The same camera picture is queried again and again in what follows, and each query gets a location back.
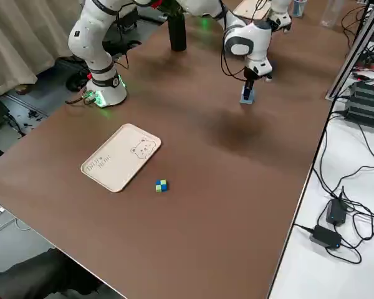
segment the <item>green led light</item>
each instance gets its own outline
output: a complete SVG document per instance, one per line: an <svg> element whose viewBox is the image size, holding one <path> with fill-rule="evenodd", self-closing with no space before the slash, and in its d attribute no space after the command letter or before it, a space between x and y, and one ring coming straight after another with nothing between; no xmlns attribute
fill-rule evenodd
<svg viewBox="0 0 374 299"><path fill-rule="evenodd" d="M111 119L111 110L108 109L100 109L99 110L101 115L103 115L106 119L110 120Z"/></svg>
<svg viewBox="0 0 374 299"><path fill-rule="evenodd" d="M94 93L94 92L87 92L87 93L85 93L83 96L84 96L85 98L88 98L88 97L92 96L93 93Z"/></svg>
<svg viewBox="0 0 374 299"><path fill-rule="evenodd" d="M104 100L104 97L102 96L101 92L95 92L95 101L94 103L99 107L104 107L107 105L106 101Z"/></svg>
<svg viewBox="0 0 374 299"><path fill-rule="evenodd" d="M201 27L204 30L208 30L209 29L209 20L207 18L202 18L201 19Z"/></svg>
<svg viewBox="0 0 374 299"><path fill-rule="evenodd" d="M120 76L120 75L118 75L118 77L119 77L119 81L121 81L121 83L122 83L123 87L125 87L125 88L126 88L126 84L124 84L124 82L123 82L123 80L122 80L121 76Z"/></svg>

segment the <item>printed bear on tray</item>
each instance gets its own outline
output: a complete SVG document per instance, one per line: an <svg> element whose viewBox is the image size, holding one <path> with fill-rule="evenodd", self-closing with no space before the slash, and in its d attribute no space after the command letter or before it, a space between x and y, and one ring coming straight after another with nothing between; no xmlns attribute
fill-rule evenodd
<svg viewBox="0 0 374 299"><path fill-rule="evenodd" d="M140 159L147 159L151 153L154 151L156 143L151 140L141 139L136 147L132 148L130 151L136 154Z"/></svg>

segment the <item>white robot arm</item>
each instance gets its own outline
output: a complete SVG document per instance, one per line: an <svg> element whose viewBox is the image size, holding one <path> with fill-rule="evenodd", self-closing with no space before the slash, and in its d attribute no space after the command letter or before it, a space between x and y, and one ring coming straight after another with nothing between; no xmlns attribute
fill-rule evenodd
<svg viewBox="0 0 374 299"><path fill-rule="evenodd" d="M139 6L149 6L157 0L133 0ZM244 75L247 78L244 97L248 97L255 80L271 78L272 66L267 59L272 31L290 29L287 13L291 0L272 0L266 21L246 24L235 16L221 0L177 0L194 16L210 15L224 29L224 48L234 55L246 56ZM86 0L80 19L72 29L69 48L84 59L92 73L87 84L89 97L100 107L121 103L127 95L112 57L102 47L108 28L122 8L122 0Z"/></svg>

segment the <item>red part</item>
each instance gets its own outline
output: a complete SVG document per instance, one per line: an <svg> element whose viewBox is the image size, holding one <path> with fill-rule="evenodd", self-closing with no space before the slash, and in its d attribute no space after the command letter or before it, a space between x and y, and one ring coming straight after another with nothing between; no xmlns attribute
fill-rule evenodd
<svg viewBox="0 0 374 299"><path fill-rule="evenodd" d="M153 3L153 4L151 4L151 7L152 7L152 8L157 8L159 5L162 4L162 2L163 2L163 0L159 0L159 1L157 1L157 2L155 2L155 3Z"/></svg>

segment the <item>beige curtain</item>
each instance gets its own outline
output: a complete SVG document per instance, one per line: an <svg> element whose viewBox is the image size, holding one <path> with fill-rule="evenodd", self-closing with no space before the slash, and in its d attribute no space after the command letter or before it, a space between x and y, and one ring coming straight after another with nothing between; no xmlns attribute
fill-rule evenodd
<svg viewBox="0 0 374 299"><path fill-rule="evenodd" d="M79 0L0 0L0 95L70 56Z"/></svg>

